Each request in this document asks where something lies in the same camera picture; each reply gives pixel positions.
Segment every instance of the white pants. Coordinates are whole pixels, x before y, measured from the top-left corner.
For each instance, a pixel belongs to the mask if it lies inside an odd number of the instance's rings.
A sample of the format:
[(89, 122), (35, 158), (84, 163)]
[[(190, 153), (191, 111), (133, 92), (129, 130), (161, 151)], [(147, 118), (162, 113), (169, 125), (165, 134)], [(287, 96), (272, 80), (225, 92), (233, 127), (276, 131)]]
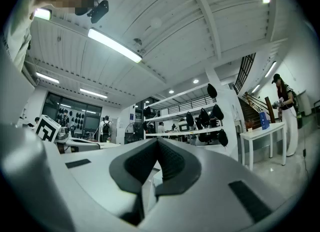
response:
[(290, 132), (290, 143), (286, 155), (291, 156), (296, 152), (298, 147), (297, 114), (293, 107), (282, 111), (282, 121), (285, 122), (287, 131), (289, 130)]

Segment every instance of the white wooden ceiling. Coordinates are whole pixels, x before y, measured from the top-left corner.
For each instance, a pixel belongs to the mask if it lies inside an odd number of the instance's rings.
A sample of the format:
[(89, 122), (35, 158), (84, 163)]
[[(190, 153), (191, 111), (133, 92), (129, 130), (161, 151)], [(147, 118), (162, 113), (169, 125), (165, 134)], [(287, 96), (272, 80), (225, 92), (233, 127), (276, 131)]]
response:
[[(217, 66), (253, 53), (260, 45), (285, 37), (281, 12), (270, 23), (262, 0), (108, 0), (109, 12), (92, 25), (86, 16), (53, 9), (50, 22), (31, 25), (31, 50), (26, 61), (60, 84), (41, 85), (81, 97), (80, 88), (107, 94), (98, 103), (127, 107)], [(160, 18), (159, 28), (151, 20)], [(95, 27), (133, 50), (144, 50), (135, 64), (87, 37)], [(275, 34), (266, 38), (270, 27)], [(134, 38), (142, 40), (136, 46)]]

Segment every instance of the stair railing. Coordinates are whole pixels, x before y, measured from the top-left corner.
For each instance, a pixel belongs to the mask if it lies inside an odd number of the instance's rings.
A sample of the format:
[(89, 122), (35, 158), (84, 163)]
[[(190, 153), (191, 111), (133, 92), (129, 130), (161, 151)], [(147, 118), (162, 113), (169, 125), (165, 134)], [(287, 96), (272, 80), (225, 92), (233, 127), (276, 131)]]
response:
[(254, 96), (249, 95), (248, 92), (246, 92), (244, 94), (244, 99), (248, 103), (248, 105), (250, 105), (255, 111), (257, 111), (259, 113), (264, 111), (264, 110), (267, 110), (266, 113), (270, 116), (271, 123), (275, 123), (276, 122), (275, 115), (274, 115), (274, 110), (273, 110), (273, 108), (271, 106), (269, 97), (265, 98), (265, 103), (264, 103), (261, 100), (255, 98)]

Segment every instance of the blue box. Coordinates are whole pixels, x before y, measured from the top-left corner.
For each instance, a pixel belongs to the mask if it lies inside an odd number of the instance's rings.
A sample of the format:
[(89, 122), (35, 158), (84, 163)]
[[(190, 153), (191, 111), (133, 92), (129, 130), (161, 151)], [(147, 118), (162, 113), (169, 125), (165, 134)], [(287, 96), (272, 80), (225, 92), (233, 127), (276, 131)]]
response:
[(262, 125), (262, 129), (267, 129), (269, 128), (269, 120), (266, 118), (266, 114), (264, 112), (260, 112), (260, 121)]

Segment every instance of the white shirt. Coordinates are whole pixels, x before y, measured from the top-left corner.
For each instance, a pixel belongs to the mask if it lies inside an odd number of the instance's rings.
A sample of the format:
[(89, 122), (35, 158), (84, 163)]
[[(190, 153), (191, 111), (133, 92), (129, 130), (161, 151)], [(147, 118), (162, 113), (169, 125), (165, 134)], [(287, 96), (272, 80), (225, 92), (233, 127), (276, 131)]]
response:
[(30, 19), (30, 17), (33, 11), (30, 8), (30, 1), (18, 0), (3, 31), (0, 33), (2, 44), (19, 71), (22, 70), (24, 65), (27, 48), (31, 40), (30, 26), (33, 18)]
[(162, 125), (159, 125), (158, 126), (158, 134), (163, 134), (165, 132), (165, 127), (164, 126), (162, 126)]

